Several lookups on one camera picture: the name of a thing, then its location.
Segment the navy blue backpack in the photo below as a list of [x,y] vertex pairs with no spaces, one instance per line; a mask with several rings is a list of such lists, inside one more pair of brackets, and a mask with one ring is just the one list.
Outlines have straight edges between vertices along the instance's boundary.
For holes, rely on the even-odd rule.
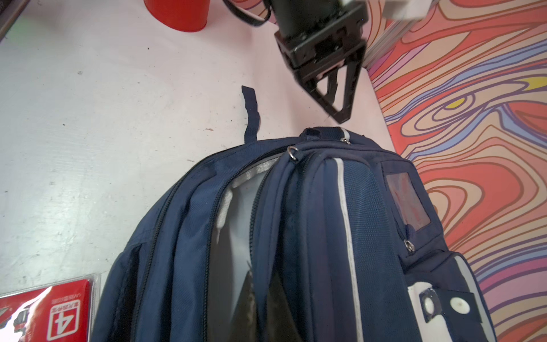
[[142,218],[108,276],[92,341],[229,341],[252,268],[257,341],[278,274],[302,341],[495,341],[467,260],[414,165],[344,128],[198,162]]

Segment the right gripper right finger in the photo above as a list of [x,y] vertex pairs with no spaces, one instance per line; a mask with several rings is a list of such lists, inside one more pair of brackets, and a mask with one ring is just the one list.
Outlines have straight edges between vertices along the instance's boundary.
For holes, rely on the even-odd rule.
[[269,341],[302,341],[278,274],[273,275],[266,299],[266,332]]

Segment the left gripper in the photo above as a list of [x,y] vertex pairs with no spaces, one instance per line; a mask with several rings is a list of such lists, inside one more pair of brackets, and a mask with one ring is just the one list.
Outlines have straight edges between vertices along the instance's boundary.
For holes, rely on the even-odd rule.
[[[351,117],[366,53],[362,1],[272,1],[276,42],[300,87],[337,123]],[[343,107],[337,109],[338,70],[346,68]]]

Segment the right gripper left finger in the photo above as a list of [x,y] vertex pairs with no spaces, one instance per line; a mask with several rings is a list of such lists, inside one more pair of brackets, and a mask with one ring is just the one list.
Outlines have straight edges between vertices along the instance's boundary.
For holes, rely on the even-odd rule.
[[232,315],[229,341],[257,341],[258,319],[253,275],[252,268],[249,268]]

